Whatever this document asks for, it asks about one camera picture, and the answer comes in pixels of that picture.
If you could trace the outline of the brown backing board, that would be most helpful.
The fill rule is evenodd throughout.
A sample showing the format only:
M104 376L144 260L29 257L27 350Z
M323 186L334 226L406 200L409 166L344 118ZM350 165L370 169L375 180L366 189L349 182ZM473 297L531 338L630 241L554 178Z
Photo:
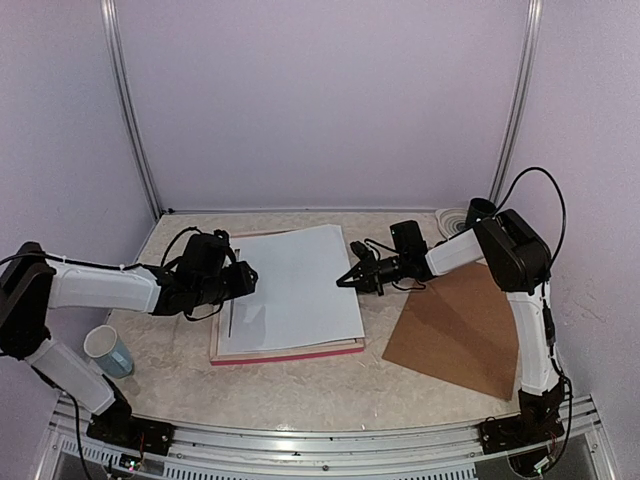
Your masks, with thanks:
M411 292L382 358L509 401L519 343L506 294L489 268L473 262Z

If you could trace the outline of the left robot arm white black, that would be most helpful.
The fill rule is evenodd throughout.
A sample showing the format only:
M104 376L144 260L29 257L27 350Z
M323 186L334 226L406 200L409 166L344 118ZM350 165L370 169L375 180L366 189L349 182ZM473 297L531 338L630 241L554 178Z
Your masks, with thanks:
M1 353L24 361L61 388L121 445L140 434L137 418L116 389L46 325L60 308L116 309L169 317L203 305L221 306L255 291L258 274L233 252L224 230L192 235L182 254L160 265L104 265L55 256L37 242L2 259Z

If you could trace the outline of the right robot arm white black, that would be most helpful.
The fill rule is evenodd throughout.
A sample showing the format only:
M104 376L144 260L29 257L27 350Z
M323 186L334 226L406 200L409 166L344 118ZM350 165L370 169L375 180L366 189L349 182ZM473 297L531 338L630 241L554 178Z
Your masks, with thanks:
M392 225L390 233L394 247L387 258L379 256L382 246L370 239L351 243L358 262L336 280L336 285L383 295L386 284L404 279L425 284L485 260L494 282L506 294L520 347L521 414L513 419L511 433L520 443L535 442L549 429L563 400L554 360L555 330L546 296L552 263L547 244L512 209L479 220L432 249L415 220Z

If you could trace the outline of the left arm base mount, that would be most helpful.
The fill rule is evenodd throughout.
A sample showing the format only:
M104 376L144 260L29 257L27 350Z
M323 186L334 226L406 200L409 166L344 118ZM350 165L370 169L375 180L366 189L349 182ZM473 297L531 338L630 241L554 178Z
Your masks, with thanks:
M87 436L122 448L167 456L174 437L171 423L137 417L129 403L116 397L105 412L92 414Z

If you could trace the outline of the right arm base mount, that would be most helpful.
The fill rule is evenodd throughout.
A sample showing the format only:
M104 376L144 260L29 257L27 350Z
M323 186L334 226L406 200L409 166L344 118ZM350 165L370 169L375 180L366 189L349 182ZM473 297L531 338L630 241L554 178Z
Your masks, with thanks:
M563 387L534 395L518 391L518 414L487 418L478 425L481 448L485 455L517 449L562 437L565 434L559 409L564 400Z

